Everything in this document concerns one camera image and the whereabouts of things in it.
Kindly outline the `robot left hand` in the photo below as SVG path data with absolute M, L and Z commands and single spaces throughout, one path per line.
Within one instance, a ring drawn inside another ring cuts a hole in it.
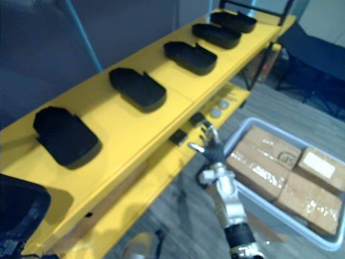
M 26 239 L 1 233 L 1 259 L 22 258 Z

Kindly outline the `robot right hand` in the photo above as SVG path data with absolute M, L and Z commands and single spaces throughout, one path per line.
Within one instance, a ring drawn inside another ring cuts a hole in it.
M 212 123 L 205 120 L 201 127 L 202 134 L 199 136 L 203 145 L 189 142 L 188 146 L 204 156 L 210 165 L 215 163 L 225 164 L 224 145 L 220 139 L 217 129 Z

